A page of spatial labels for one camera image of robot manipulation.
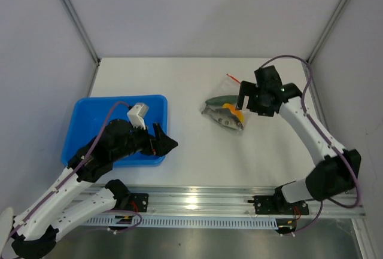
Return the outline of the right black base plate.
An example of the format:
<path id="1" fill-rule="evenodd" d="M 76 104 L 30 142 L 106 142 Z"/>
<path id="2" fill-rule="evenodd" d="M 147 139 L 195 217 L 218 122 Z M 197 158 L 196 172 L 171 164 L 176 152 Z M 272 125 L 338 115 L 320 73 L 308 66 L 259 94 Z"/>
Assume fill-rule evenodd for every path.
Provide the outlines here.
<path id="1" fill-rule="evenodd" d="M 258 195 L 247 200 L 254 206 L 257 215 L 309 215 L 309 207 L 305 201 L 288 203 L 276 196 Z"/>

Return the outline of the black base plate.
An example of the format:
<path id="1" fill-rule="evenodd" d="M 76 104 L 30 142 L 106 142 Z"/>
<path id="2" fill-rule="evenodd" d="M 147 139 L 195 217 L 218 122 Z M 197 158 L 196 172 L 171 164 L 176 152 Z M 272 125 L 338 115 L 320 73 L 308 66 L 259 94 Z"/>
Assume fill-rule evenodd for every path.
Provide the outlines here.
<path id="1" fill-rule="evenodd" d="M 127 209 L 137 213 L 146 213 L 148 209 L 149 194 L 147 193 L 132 193 Z"/>
<path id="2" fill-rule="evenodd" d="M 288 203 L 276 196 L 258 195 L 247 200 L 254 206 L 257 215 L 309 215 L 309 207 L 305 201 Z"/>

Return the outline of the left aluminium frame post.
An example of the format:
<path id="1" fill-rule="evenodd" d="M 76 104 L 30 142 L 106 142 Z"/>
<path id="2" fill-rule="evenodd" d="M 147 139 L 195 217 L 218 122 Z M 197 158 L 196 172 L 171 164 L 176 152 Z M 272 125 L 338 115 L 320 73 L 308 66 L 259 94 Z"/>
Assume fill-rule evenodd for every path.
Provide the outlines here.
<path id="1" fill-rule="evenodd" d="M 72 22 L 73 27 L 75 28 L 80 40 L 84 44 L 90 58 L 92 59 L 92 62 L 98 66 L 99 62 L 101 61 L 99 56 L 97 55 L 97 52 L 89 38 L 88 33 L 86 32 L 86 29 L 84 28 L 84 25 L 72 3 L 71 0 L 60 0 L 62 3 L 70 21 Z"/>

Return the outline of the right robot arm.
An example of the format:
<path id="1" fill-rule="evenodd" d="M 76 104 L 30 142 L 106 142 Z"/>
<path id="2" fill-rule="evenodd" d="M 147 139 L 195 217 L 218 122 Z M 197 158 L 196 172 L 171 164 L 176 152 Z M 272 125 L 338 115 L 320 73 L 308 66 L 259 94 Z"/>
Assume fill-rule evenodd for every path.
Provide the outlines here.
<path id="1" fill-rule="evenodd" d="M 259 68 L 254 75 L 255 83 L 240 83 L 237 109 L 266 117 L 279 114 L 296 132 L 314 163 L 305 178 L 275 189 L 274 208 L 284 214 L 299 201 L 322 202 L 352 189 L 358 191 L 360 153 L 346 149 L 311 114 L 305 105 L 305 91 L 294 83 L 283 84 L 274 66 Z"/>

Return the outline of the aluminium frame post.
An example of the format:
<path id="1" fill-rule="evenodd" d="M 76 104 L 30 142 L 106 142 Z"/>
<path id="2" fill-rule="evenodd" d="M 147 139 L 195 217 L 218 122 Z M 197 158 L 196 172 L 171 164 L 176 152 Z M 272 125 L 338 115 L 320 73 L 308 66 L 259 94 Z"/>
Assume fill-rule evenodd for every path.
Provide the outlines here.
<path id="1" fill-rule="evenodd" d="M 332 31 L 334 30 L 335 26 L 337 25 L 350 1 L 351 0 L 338 0 L 328 21 L 326 22 L 323 30 L 321 31 L 319 38 L 316 40 L 311 52 L 309 53 L 309 56 L 306 60 L 308 63 L 313 64 L 314 60 L 317 58 L 320 51 L 323 49 L 326 41 L 330 37 Z"/>
<path id="2" fill-rule="evenodd" d="M 60 0 L 62 3 L 70 21 L 72 22 L 73 27 L 75 28 L 80 40 L 84 44 L 90 58 L 92 59 L 92 62 L 98 66 L 99 62 L 101 61 L 99 56 L 97 55 L 97 52 L 89 38 L 88 33 L 86 32 L 86 29 L 84 28 L 84 25 L 72 3 L 71 0 Z"/>

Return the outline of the grey toy fish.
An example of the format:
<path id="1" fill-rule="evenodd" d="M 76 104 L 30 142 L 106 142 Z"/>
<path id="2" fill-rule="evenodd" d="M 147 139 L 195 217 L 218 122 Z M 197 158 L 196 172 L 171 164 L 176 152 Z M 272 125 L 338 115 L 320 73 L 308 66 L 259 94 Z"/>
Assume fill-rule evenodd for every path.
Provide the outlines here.
<path id="1" fill-rule="evenodd" d="M 244 129 L 243 124 L 226 108 L 213 109 L 206 105 L 201 114 L 209 117 L 212 121 L 218 123 L 222 127 L 238 131 Z"/>

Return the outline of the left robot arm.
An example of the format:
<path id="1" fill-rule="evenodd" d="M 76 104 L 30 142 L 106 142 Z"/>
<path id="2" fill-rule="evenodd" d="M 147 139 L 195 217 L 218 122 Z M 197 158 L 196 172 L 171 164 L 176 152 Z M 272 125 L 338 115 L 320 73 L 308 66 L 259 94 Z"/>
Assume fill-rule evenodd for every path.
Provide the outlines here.
<path id="1" fill-rule="evenodd" d="M 136 153 L 163 157 L 178 146 L 159 124 L 154 123 L 153 128 L 151 135 L 126 120 L 115 119 L 81 147 L 50 189 L 14 217 L 10 238 L 17 258 L 46 256 L 65 235 L 97 214 L 126 211 L 137 216 L 132 193 L 119 179 L 110 180 L 95 195 L 75 206 L 70 203 L 110 172 L 115 162 Z"/>

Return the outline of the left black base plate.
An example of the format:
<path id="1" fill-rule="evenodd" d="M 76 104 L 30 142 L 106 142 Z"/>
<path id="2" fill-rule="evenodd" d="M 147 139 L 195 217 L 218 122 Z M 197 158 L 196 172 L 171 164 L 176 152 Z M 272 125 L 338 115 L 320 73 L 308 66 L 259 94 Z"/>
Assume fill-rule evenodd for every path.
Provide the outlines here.
<path id="1" fill-rule="evenodd" d="M 146 213 L 148 209 L 149 194 L 147 193 L 132 193 L 127 209 L 137 213 Z"/>

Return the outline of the aluminium mounting rail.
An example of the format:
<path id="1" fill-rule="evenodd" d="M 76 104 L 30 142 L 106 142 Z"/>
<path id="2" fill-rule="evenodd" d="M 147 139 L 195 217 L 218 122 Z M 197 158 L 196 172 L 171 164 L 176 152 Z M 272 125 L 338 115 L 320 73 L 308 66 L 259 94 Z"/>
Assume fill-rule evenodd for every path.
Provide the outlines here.
<path id="1" fill-rule="evenodd" d="M 77 196 L 69 206 L 80 203 L 97 193 L 102 184 L 95 184 Z M 133 193 L 149 195 L 147 215 L 197 216 L 197 217 L 244 217 L 255 215 L 253 203 L 248 203 L 253 196 L 273 194 L 272 187 L 169 187 L 128 185 Z M 315 201 L 307 202 L 309 215 L 313 218 L 320 207 Z M 359 219 L 366 218 L 363 205 L 354 209 L 344 209 L 326 200 L 320 219 Z"/>

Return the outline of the yellow orange mango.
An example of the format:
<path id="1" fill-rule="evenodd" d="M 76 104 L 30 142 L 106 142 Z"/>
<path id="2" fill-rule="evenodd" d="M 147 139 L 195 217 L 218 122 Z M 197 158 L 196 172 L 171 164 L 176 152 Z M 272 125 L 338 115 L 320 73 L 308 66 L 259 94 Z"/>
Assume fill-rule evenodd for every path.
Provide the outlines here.
<path id="1" fill-rule="evenodd" d="M 230 103 L 225 103 L 222 108 L 228 109 L 242 124 L 244 123 L 244 115 L 241 110 L 236 109 L 236 106 Z"/>

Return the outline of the clear zip bag orange zipper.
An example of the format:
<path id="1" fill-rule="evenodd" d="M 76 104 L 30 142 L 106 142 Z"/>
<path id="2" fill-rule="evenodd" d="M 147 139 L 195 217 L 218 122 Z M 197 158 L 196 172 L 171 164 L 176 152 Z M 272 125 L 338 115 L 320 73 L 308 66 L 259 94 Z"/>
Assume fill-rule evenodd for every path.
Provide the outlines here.
<path id="1" fill-rule="evenodd" d="M 236 135 L 243 133 L 247 123 L 247 113 L 236 109 L 240 83 L 226 74 L 205 96 L 199 109 L 207 120 Z"/>

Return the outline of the dark green cucumber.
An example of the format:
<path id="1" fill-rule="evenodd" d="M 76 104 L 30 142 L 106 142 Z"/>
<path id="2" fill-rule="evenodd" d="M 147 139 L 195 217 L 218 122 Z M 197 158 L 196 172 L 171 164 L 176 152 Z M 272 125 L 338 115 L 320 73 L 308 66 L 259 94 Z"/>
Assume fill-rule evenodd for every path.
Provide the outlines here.
<path id="1" fill-rule="evenodd" d="M 223 106 L 226 103 L 236 105 L 237 100 L 238 95 L 221 95 L 207 99 L 205 104 L 211 106 Z"/>

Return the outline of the right aluminium frame post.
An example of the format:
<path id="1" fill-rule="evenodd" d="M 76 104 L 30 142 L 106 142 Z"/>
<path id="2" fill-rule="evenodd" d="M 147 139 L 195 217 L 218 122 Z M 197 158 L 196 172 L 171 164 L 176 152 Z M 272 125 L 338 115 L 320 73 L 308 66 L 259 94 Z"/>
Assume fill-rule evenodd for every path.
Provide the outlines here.
<path id="1" fill-rule="evenodd" d="M 314 60 L 317 58 L 320 51 L 323 49 L 326 41 L 330 37 L 332 31 L 334 30 L 335 26 L 337 25 L 350 1 L 351 0 L 338 0 L 328 21 L 326 22 L 323 30 L 321 31 L 319 38 L 316 40 L 311 52 L 309 53 L 309 56 L 306 60 L 308 63 L 313 64 Z"/>

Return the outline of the blue plastic bin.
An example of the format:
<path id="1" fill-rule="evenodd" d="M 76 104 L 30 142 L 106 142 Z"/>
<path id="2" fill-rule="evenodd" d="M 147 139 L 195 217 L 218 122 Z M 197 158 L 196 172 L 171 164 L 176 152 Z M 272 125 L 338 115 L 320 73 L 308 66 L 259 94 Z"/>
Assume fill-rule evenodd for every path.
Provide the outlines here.
<path id="1" fill-rule="evenodd" d="M 162 130 L 167 133 L 168 101 L 162 95 L 114 96 L 114 97 L 86 97 L 80 99 L 74 106 L 65 143 L 62 150 L 61 162 L 68 165 L 75 152 L 98 135 L 104 120 L 111 107 L 118 101 L 126 102 L 130 106 L 144 103 L 148 106 L 144 120 L 149 127 L 148 131 L 154 135 L 153 123 L 159 123 Z M 118 105 L 109 121 L 114 119 L 128 120 L 128 108 Z M 154 167 L 164 161 L 165 156 L 145 156 L 134 154 L 114 163 L 114 167 Z"/>

